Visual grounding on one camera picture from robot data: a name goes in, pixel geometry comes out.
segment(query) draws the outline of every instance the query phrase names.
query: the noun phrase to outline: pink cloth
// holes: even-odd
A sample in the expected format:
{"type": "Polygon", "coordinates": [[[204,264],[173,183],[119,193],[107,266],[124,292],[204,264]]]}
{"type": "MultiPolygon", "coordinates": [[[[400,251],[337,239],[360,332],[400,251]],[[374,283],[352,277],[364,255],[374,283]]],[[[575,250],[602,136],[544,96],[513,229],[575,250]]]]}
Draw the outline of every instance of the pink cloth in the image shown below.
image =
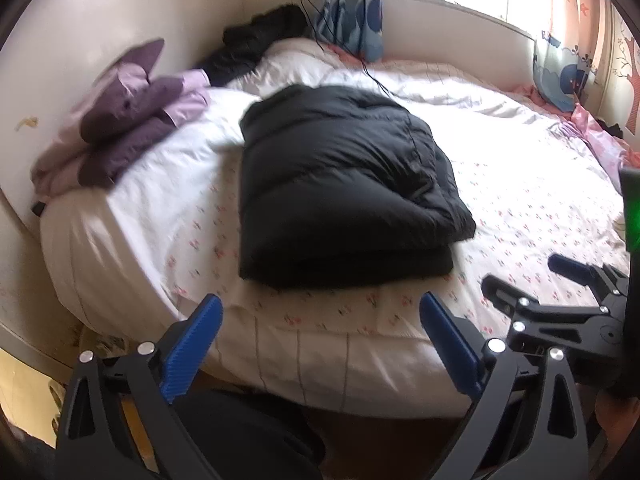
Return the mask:
{"type": "Polygon", "coordinates": [[[546,110],[547,112],[549,112],[551,114],[558,115],[560,117],[564,117],[565,119],[571,119],[571,112],[563,112],[562,110],[560,110],[560,108],[557,108],[557,107],[553,106],[551,103],[548,103],[542,97],[542,95],[540,95],[540,92],[538,92],[538,89],[536,88],[535,85],[518,86],[513,91],[513,93],[514,94],[524,95],[524,97],[527,97],[527,98],[531,99],[533,104],[539,106],[540,108],[542,108],[543,110],[546,110]]]}
{"type": "Polygon", "coordinates": [[[640,168],[640,153],[632,150],[624,140],[612,137],[605,132],[596,119],[579,104],[575,106],[571,123],[563,124],[561,129],[566,135],[580,137],[587,143],[618,193],[620,193],[620,176],[618,175],[620,168],[622,166],[640,168]]]}
{"type": "Polygon", "coordinates": [[[362,67],[361,60],[359,60],[355,56],[352,56],[351,54],[349,54],[343,48],[340,48],[339,46],[331,44],[331,43],[324,45],[324,47],[329,49],[329,50],[331,50],[334,54],[337,54],[338,59],[340,59],[340,61],[343,62],[345,66],[362,67]]]}

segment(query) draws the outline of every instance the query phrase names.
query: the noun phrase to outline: curtain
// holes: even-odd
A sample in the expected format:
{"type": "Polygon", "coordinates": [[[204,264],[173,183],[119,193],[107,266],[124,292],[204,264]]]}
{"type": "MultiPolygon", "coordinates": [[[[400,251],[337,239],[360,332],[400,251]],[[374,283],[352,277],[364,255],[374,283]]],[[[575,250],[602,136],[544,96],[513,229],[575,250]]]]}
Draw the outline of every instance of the curtain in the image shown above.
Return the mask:
{"type": "Polygon", "coordinates": [[[533,76],[538,91],[563,112],[574,110],[593,84],[604,42],[608,0],[535,0],[542,18],[533,76]]]}
{"type": "Polygon", "coordinates": [[[316,31],[356,57],[382,57],[382,0],[324,0],[316,31]]]}

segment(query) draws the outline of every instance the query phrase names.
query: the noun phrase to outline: mattress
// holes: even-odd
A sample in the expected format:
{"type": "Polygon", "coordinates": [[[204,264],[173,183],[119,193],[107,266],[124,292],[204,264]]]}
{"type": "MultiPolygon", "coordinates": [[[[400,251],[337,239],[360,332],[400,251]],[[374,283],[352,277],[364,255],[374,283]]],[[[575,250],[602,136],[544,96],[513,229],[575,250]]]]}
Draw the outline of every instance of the mattress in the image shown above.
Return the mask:
{"type": "Polygon", "coordinates": [[[308,40],[274,44],[258,69],[211,89],[212,105],[150,150],[110,192],[81,189],[41,220],[60,301],[97,332],[157,339],[208,292],[224,304],[205,371],[301,404],[391,417],[460,416],[458,394],[418,319],[437,293],[485,336],[508,320],[482,296],[494,273],[549,304],[595,304],[549,272],[559,252],[628,270],[613,221],[622,199],[585,144],[525,98],[444,64],[388,61],[370,72],[431,127],[478,229],[442,278],[347,290],[280,291],[238,277],[238,121],[292,83],[382,91],[308,40]]]}

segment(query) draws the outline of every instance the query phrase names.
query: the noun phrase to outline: cable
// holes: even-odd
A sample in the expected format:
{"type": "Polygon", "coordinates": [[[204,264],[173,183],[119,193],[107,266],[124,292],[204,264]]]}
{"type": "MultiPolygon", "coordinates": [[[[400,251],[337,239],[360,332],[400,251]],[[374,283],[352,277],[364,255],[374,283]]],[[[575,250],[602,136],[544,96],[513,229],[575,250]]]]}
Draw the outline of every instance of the cable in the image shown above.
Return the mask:
{"type": "Polygon", "coordinates": [[[305,11],[305,16],[308,19],[309,25],[311,26],[311,29],[314,32],[314,40],[316,40],[316,45],[320,47],[320,50],[322,50],[322,53],[324,54],[324,48],[322,48],[322,45],[320,44],[320,42],[318,41],[318,32],[316,31],[316,28],[314,27],[313,22],[311,21],[311,17],[309,16],[309,13],[306,12],[305,9],[305,4],[302,2],[302,0],[300,0],[300,6],[302,7],[302,10],[305,11]]]}
{"type": "MultiPolygon", "coordinates": [[[[314,10],[318,13],[319,16],[322,16],[322,19],[324,20],[324,23],[326,24],[326,28],[329,30],[329,33],[334,37],[334,43],[337,43],[338,46],[340,46],[341,48],[343,48],[347,54],[350,54],[351,56],[353,56],[356,59],[359,59],[360,62],[362,63],[362,69],[364,70],[364,73],[367,74],[371,79],[373,79],[373,81],[380,87],[380,89],[388,96],[391,97],[393,94],[393,92],[390,92],[389,89],[384,86],[380,81],[378,81],[375,77],[373,77],[370,73],[369,70],[367,69],[367,65],[365,64],[364,60],[360,57],[360,56],[356,56],[350,49],[348,46],[346,46],[342,41],[338,40],[338,37],[336,35],[336,33],[334,31],[331,30],[331,26],[329,25],[329,22],[326,19],[326,16],[324,15],[324,12],[320,12],[320,10],[314,5],[314,3],[311,0],[307,0],[311,6],[314,8],[314,10]]],[[[306,12],[305,9],[305,4],[303,3],[302,0],[300,0],[300,5],[302,6],[302,9],[305,11],[306,16],[308,17],[308,12],[306,12]]],[[[316,43],[318,42],[318,32],[316,31],[316,27],[314,26],[314,24],[311,22],[311,19],[309,19],[309,23],[311,24],[311,28],[314,30],[314,36],[316,37],[316,43]]]]}

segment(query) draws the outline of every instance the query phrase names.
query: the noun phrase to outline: black down jacket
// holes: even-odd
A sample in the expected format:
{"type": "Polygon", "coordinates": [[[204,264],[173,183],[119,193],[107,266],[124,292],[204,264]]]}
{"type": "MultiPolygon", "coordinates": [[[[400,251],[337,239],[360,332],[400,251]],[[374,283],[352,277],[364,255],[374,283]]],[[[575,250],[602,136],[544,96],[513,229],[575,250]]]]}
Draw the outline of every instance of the black down jacket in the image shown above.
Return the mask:
{"type": "Polygon", "coordinates": [[[236,77],[251,72],[271,43],[302,36],[306,17],[297,5],[285,5],[252,17],[250,23],[227,27],[222,34],[224,46],[198,63],[211,86],[224,86],[236,77]]]}
{"type": "Polygon", "coordinates": [[[290,86],[252,105],[240,183],[240,276],[276,288],[447,274],[474,236],[429,126],[355,88],[290,86]]]}

